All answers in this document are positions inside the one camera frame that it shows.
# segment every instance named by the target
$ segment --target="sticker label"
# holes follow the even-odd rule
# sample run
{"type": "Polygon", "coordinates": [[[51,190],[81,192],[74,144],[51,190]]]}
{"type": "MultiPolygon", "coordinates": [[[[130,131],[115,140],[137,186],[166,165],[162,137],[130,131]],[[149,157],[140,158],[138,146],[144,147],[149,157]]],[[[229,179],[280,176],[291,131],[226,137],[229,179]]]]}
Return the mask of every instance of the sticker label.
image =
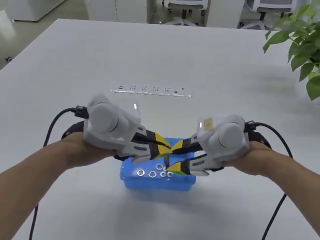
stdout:
{"type": "Polygon", "coordinates": [[[214,121],[212,117],[203,120],[203,128],[205,132],[209,132],[214,129],[214,121]]]}

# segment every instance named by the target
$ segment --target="white power strip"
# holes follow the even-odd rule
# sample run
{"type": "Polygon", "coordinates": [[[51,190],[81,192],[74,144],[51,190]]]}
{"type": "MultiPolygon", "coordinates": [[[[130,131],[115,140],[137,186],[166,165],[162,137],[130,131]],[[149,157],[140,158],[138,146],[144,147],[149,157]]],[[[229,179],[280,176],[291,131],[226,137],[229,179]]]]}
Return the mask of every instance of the white power strip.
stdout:
{"type": "Polygon", "coordinates": [[[170,87],[145,84],[124,84],[112,87],[110,92],[126,94],[145,94],[173,97],[192,97],[192,93],[185,87],[170,87]]]}

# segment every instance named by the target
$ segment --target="gray floor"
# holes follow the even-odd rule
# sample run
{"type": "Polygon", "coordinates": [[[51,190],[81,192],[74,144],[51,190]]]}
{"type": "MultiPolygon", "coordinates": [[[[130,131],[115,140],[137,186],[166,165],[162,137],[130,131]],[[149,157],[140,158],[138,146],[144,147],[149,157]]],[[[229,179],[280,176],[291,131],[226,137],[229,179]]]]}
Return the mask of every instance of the gray floor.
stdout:
{"type": "MultiPolygon", "coordinates": [[[[157,1],[157,9],[151,23],[163,24],[171,21],[173,17],[181,17],[181,10],[173,9],[170,13],[162,6],[161,0],[157,1]]],[[[88,19],[84,0],[66,0],[44,16],[39,22],[13,22],[7,17],[6,6],[7,0],[0,0],[0,69],[7,64],[5,57],[15,57],[18,55],[56,19],[88,19]]],[[[203,18],[200,13],[200,10],[194,10],[192,14],[187,14],[187,19],[193,23],[198,23],[199,26],[203,26],[203,18]]],[[[259,14],[244,10],[241,18],[258,19],[259,14]]]]}

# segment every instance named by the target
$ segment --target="hand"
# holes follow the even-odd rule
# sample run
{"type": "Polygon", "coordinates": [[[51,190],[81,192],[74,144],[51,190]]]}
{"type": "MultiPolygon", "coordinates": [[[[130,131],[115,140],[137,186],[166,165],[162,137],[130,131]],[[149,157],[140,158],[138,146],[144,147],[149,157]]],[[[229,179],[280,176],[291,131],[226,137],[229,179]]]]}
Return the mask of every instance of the hand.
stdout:
{"type": "Polygon", "coordinates": [[[60,141],[65,146],[69,169],[91,165],[116,154],[114,150],[94,147],[86,143],[83,138],[83,132],[74,132],[60,141]]]}
{"type": "Polygon", "coordinates": [[[267,177],[270,171],[272,171],[278,155],[282,155],[256,141],[250,142],[250,148],[251,151],[244,157],[236,160],[224,161],[222,165],[224,167],[234,167],[245,174],[267,177]]]}

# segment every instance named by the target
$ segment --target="blue container lid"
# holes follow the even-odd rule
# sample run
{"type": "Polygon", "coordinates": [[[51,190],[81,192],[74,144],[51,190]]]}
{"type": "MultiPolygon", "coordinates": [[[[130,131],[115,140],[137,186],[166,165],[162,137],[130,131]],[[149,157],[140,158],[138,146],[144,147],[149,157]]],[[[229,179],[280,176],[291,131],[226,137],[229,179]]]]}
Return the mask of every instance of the blue container lid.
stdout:
{"type": "MultiPolygon", "coordinates": [[[[173,147],[181,138],[165,138],[165,140],[173,147]]],[[[182,155],[170,154],[170,164],[183,161],[188,158],[193,158],[195,154],[187,153],[182,155]]],[[[121,164],[120,179],[124,181],[128,188],[147,188],[147,189],[170,189],[187,191],[195,184],[196,177],[193,175],[179,175],[173,174],[172,177],[161,177],[162,170],[156,169],[156,164],[165,166],[164,158],[161,157],[156,160],[149,160],[143,163],[131,163],[132,158],[128,158],[121,164]],[[137,172],[144,170],[143,176],[138,176],[137,172]],[[155,177],[149,177],[149,172],[155,171],[155,177]]]]}

